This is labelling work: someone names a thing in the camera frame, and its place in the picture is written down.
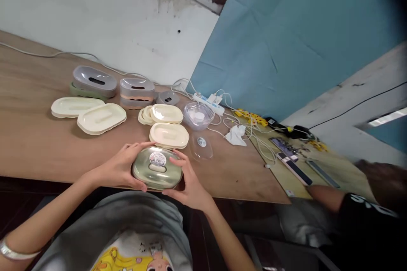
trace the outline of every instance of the power strip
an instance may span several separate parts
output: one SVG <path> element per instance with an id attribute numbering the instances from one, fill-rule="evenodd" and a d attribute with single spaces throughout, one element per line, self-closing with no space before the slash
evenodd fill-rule
<path id="1" fill-rule="evenodd" d="M 213 110 L 213 112 L 215 112 L 216 114 L 218 114 L 220 116 L 222 116 L 223 113 L 225 112 L 225 108 L 223 108 L 222 106 L 219 106 L 213 102 L 209 102 L 208 99 L 201 94 L 194 93 L 194 96 L 192 98 L 194 100 L 196 100 L 197 102 L 201 102 L 201 103 L 205 104 L 206 106 L 211 108 Z"/>

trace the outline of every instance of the white tissue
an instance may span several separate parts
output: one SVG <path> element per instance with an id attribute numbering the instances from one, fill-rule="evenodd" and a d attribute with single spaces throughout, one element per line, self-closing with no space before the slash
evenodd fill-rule
<path id="1" fill-rule="evenodd" d="M 243 141 L 242 137 L 245 135 L 246 126 L 235 125 L 233 126 L 229 133 L 225 136 L 226 140 L 232 145 L 247 146 L 246 142 Z"/>

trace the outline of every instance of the wooden table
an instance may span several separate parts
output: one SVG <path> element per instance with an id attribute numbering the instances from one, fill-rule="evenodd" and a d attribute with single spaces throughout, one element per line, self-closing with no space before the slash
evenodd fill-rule
<path id="1" fill-rule="evenodd" d="M 57 50 L 0 31 L 0 41 L 39 54 Z M 79 129 L 75 119 L 51 115 L 54 100 L 69 96 L 72 72 L 93 66 L 122 78 L 101 65 L 73 55 L 40 58 L 0 46 L 0 176 L 72 183 L 108 160 L 125 143 L 148 141 L 150 126 L 137 121 L 138 111 L 100 135 Z M 109 102 L 118 103 L 119 95 Z M 179 107 L 188 102 L 181 97 Z M 216 127 L 223 134 L 226 126 Z M 230 145 L 215 132 L 204 131 L 212 143 L 211 161 L 192 161 L 196 174 L 213 197 L 289 204 L 279 182 L 252 144 Z M 191 156 L 189 145 L 182 150 Z"/>
<path id="2" fill-rule="evenodd" d="M 242 123 L 247 123 L 247 120 L 240 117 Z M 355 193 L 365 197 L 366 199 L 376 202 L 372 190 L 370 188 L 366 175 L 361 172 L 355 165 L 341 155 L 335 152 L 318 151 L 310 144 L 305 144 L 298 139 L 289 139 L 285 135 L 272 131 L 269 127 L 260 126 L 262 133 L 254 131 L 254 134 L 263 142 L 270 143 L 269 138 L 283 138 L 288 141 L 296 149 L 306 148 L 307 151 L 301 149 L 301 154 L 298 154 L 298 161 L 295 163 L 316 185 L 329 185 L 322 179 L 305 161 L 307 159 L 314 160 L 339 186 L 340 190 L 346 193 Z M 258 143 L 255 138 L 251 138 L 252 143 L 258 148 Z M 270 143 L 269 147 L 274 153 L 280 150 Z M 273 162 L 273 154 L 262 147 L 262 157 L 265 163 L 271 165 L 270 170 L 276 177 L 282 188 L 292 197 L 312 199 L 307 189 L 302 185 L 282 162 Z"/>

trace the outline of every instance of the green soap dish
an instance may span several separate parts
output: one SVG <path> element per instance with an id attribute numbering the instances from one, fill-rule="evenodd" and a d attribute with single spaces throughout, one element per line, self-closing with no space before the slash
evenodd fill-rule
<path id="1" fill-rule="evenodd" d="M 97 98 L 100 99 L 102 101 L 107 101 L 107 97 L 104 97 L 103 95 L 97 93 L 97 92 L 93 92 L 93 91 L 88 91 L 88 90 L 82 90 L 79 88 L 76 88 L 73 85 L 73 82 L 69 85 L 69 91 L 71 92 L 72 95 L 75 96 L 81 96 L 81 97 L 92 97 L 92 98 Z"/>

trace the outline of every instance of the black cable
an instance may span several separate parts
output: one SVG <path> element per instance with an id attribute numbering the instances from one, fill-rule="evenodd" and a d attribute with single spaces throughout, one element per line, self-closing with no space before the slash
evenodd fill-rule
<path id="1" fill-rule="evenodd" d="M 384 91 L 384 92 L 382 92 L 382 93 L 376 94 L 376 95 L 374 95 L 374 96 L 368 98 L 367 100 L 364 100 L 363 102 L 360 102 L 359 104 L 356 104 L 355 106 L 353 106 L 352 108 L 348 109 L 348 110 L 345 111 L 344 113 L 342 113 L 342 114 L 340 114 L 340 115 L 338 115 L 338 116 L 336 116 L 336 117 L 333 117 L 332 119 L 329 119 L 329 120 L 327 120 L 327 121 L 324 121 L 324 122 L 322 122 L 322 123 L 316 124 L 315 126 L 312 126 L 312 127 L 308 128 L 308 129 L 312 129 L 312 128 L 314 128 L 314 127 L 317 127 L 317 126 L 319 126 L 319 125 L 322 125 L 322 124 L 325 124 L 325 123 L 327 123 L 327 122 L 329 122 L 329 121 L 332 121 L 333 119 L 336 119 L 336 118 L 338 118 L 338 117 L 344 115 L 345 113 L 348 113 L 350 110 L 356 108 L 356 107 L 359 106 L 360 104 L 363 104 L 364 102 L 367 102 L 368 100 L 371 100 L 372 98 L 375 98 L 375 97 L 377 97 L 377 96 L 379 96 L 379 95 L 382 95 L 382 94 L 384 94 L 384 93 L 386 93 L 386 92 L 389 92 L 389 91 L 391 91 L 391 90 L 394 90 L 394 89 L 396 89 L 396 88 L 398 88 L 398 87 L 400 87 L 400 86 L 402 86 L 402 85 L 404 85 L 404 84 L 406 84 L 406 83 L 407 83 L 407 81 L 405 81 L 404 83 L 401 83 L 400 85 L 398 85 L 398 86 L 396 86 L 396 87 L 393 87 L 392 89 L 388 89 L 388 90 L 386 90 L 386 91 Z"/>

